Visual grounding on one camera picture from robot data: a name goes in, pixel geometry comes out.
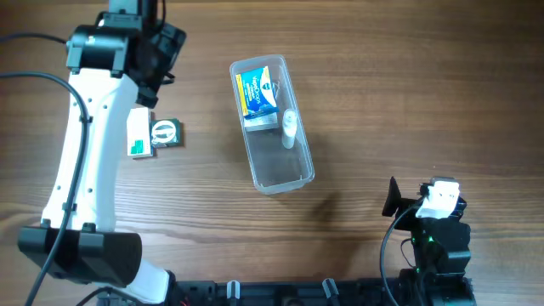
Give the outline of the dark green tape box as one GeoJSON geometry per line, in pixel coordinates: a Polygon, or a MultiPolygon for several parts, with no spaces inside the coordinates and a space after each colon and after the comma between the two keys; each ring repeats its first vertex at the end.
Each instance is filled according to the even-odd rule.
{"type": "Polygon", "coordinates": [[[181,146],[182,123],[178,119],[163,119],[152,121],[150,128],[150,142],[155,149],[181,146]]]}

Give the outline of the blue cough drops box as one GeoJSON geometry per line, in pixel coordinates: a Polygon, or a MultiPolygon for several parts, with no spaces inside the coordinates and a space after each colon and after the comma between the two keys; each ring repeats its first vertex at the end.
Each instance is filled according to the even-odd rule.
{"type": "Polygon", "coordinates": [[[279,111],[268,66],[237,74],[235,81],[244,118],[253,119],[279,111]]]}

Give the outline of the clear plastic container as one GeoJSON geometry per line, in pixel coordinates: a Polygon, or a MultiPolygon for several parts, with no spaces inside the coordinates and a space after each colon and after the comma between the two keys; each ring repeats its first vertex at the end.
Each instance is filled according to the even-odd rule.
{"type": "Polygon", "coordinates": [[[279,54],[269,54],[239,60],[230,66],[229,73],[256,190],[265,195],[273,195],[299,189],[311,182],[315,177],[314,165],[285,58],[279,54]],[[269,67],[274,96],[279,108],[276,113],[279,127],[247,132],[243,127],[245,118],[241,112],[240,95],[236,88],[235,76],[263,66],[269,67]],[[287,109],[297,112],[297,134],[294,146],[289,150],[283,146],[281,141],[282,118],[287,109]]]}

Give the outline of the white spray bottle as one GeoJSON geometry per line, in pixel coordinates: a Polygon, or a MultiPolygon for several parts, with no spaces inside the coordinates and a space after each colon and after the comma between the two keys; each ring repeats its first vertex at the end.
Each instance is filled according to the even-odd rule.
{"type": "Polygon", "coordinates": [[[293,109],[287,109],[282,118],[282,144],[286,149],[294,146],[298,130],[298,115],[293,109]]]}

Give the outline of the white plaster box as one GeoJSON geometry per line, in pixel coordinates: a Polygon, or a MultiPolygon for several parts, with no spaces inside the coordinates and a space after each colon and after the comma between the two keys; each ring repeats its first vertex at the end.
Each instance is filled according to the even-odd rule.
{"type": "Polygon", "coordinates": [[[265,116],[259,116],[252,119],[244,119],[243,127],[247,132],[256,132],[269,130],[279,127],[278,117],[276,113],[271,113],[265,116]]]}

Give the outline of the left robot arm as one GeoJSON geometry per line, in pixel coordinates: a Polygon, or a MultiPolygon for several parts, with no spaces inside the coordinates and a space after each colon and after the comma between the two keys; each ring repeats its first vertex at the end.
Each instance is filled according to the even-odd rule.
{"type": "Polygon", "coordinates": [[[143,259],[140,236],[116,230],[115,182],[129,112],[156,105],[185,38],[164,2],[112,1],[65,42],[70,111],[59,171],[40,224],[20,230],[18,247],[41,275],[96,285],[103,303],[180,299],[173,273],[143,259]]]}

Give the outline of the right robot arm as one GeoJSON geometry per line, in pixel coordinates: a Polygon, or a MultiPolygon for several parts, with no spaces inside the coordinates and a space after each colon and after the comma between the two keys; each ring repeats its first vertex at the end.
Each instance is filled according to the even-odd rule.
{"type": "Polygon", "coordinates": [[[465,276],[471,259],[471,228],[461,221],[467,203],[453,178],[433,177],[420,185],[420,197],[404,198],[391,178],[382,215],[392,217],[382,240],[379,270],[386,305],[475,305],[465,276]],[[411,234],[415,263],[388,280],[385,251],[394,230],[411,234]]]}

